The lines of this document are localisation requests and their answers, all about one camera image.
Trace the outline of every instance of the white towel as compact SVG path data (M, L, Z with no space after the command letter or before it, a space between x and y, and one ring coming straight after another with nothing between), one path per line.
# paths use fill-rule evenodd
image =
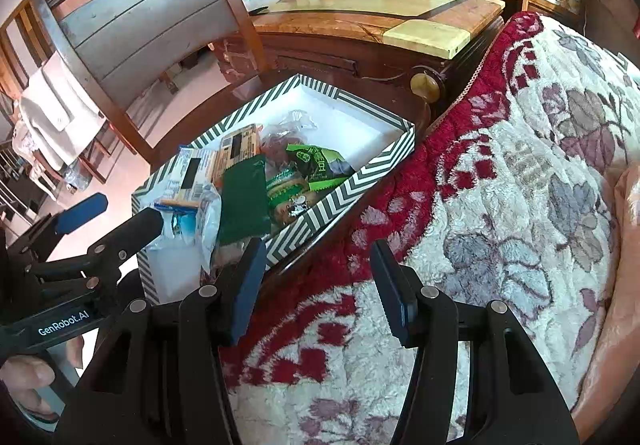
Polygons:
M22 93L20 113L44 157L60 170L87 148L105 119L57 52L34 76Z
M29 78L29 86L22 92L22 96L42 109L44 115L56 130L63 130L69 125L69 115L60 104L56 94L51 90L47 79L42 73L43 68L39 68Z

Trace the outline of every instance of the human hand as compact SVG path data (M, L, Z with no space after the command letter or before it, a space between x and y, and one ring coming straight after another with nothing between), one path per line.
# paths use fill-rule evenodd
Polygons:
M66 359L79 369L83 346L82 335L66 342ZM54 378L53 369L45 361L28 355L11 357L0 368L0 380L12 398L28 411L44 416L53 415L53 411L35 390L51 384Z

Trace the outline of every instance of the snack package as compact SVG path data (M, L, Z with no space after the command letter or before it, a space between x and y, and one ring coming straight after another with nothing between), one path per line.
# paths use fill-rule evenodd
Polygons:
M220 141L220 150L213 170L213 183L216 187L222 187L222 175L225 170L260 152L258 131L258 126L252 123L229 133Z
M287 113L280 123L263 128L260 150L274 167L271 175L288 164L287 145L306 143L307 133L317 128L309 114L300 109Z
M339 152L315 145L289 145L287 156L306 178L310 190L337 187L355 172Z
M274 208L273 217L282 226L286 226L318 203L320 198L321 192L315 190L306 190L295 194Z
M181 148L164 193L155 206L159 210L197 210L204 186L211 183L215 161L213 149Z
M274 209L280 203L287 202L293 196L309 190L309 185L293 165L285 167L280 173L267 181L269 208Z
M258 154L225 171L218 245L210 273L200 270L201 284L215 281L223 268L235 265L252 237L271 233L264 161L264 154Z

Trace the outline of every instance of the pink cloth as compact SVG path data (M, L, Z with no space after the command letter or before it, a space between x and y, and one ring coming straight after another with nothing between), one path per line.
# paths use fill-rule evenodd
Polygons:
M620 263L611 306L573 411L581 441L604 422L640 364L640 166L624 171L614 194Z

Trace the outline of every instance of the bed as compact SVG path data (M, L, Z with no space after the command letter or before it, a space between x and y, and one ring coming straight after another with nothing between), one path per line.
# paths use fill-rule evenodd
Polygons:
M414 351L391 336L372 281L378 238L454 300L505 300L575 414L614 290L613 187L640 158L639 104L606 51L551 18L514 15L348 237L263 299L225 350L244 443L390 442ZM465 353L450 439L464 428Z

